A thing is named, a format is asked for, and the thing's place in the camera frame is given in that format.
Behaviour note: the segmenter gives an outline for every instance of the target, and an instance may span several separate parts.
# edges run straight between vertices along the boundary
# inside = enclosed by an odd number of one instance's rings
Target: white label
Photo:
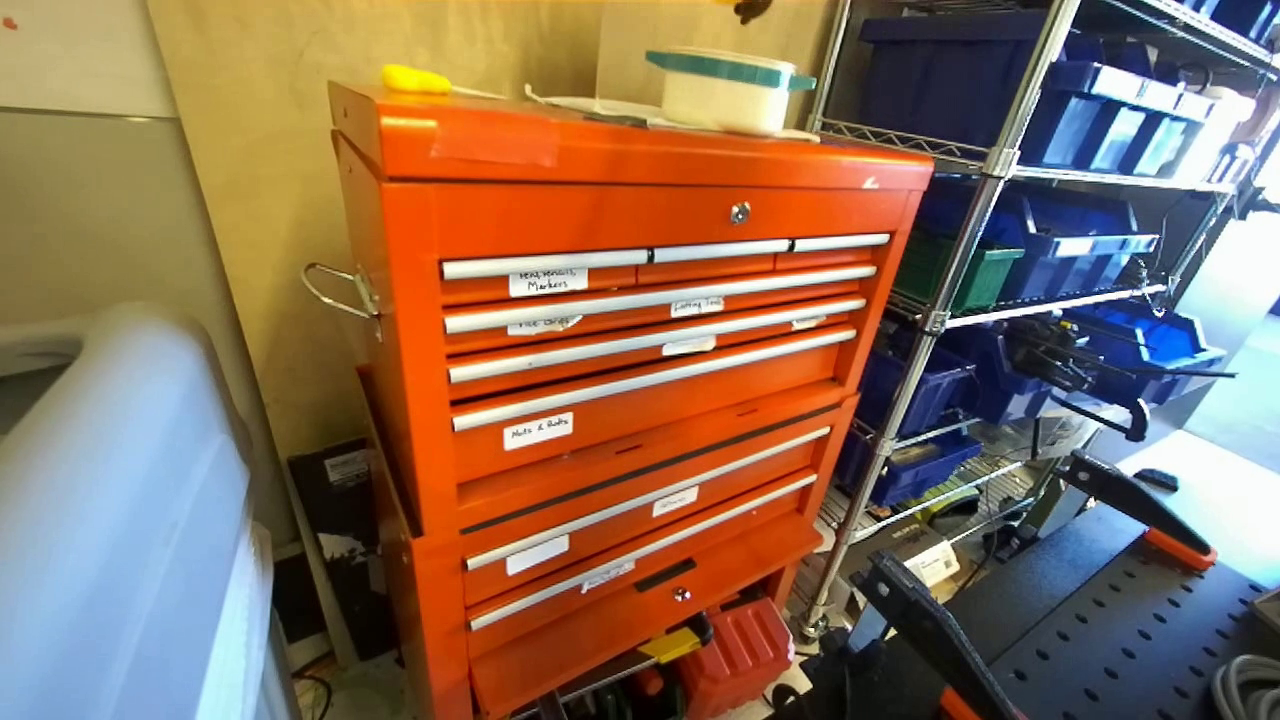
[[[367,471],[372,471],[367,449],[325,456],[325,476],[336,489],[353,489],[353,483],[367,478]]]
[[[545,558],[566,555],[566,552],[570,552],[570,534],[542,540],[542,543],[509,555],[509,577],[521,577],[533,563],[545,563]]]
[[[1081,235],[1081,240],[1061,240],[1058,243],[1058,257],[1089,257],[1094,252],[1094,240],[1089,235]]]
[[[799,333],[799,329],[821,329],[830,314],[796,314],[793,319],[793,333]]]
[[[724,296],[689,296],[672,304],[672,314],[712,314],[724,313]]]
[[[545,267],[545,271],[509,276],[513,296],[556,296],[556,292],[580,292],[580,288],[591,288],[587,267]]]
[[[583,314],[542,314],[542,319],[516,319],[509,322],[509,334],[549,334],[549,333],[570,333]]]
[[[672,342],[665,342],[665,356],[689,356],[689,351],[712,351],[717,334],[680,334]]]
[[[571,434],[571,412],[542,415],[542,419],[530,419],[530,425],[509,425],[505,429],[505,450],[530,449],[530,445],[545,445],[545,441],[556,441],[556,434]]]
[[[667,517],[667,511],[689,508],[689,503],[696,503],[696,483],[685,489],[685,491],[652,501],[652,517]]]
[[[591,592],[591,588],[599,588],[599,585],[607,585],[615,577],[627,577],[634,567],[636,567],[636,558],[604,563],[604,567],[583,577],[583,592]]]
[[[948,540],[933,543],[929,552],[913,555],[910,567],[922,577],[922,585],[942,585],[961,572],[958,549]]]

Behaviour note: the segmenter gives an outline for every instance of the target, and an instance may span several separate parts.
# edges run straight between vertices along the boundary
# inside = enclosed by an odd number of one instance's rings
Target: tool chest
[[[784,598],[933,162],[341,83],[333,122],[436,717]]]

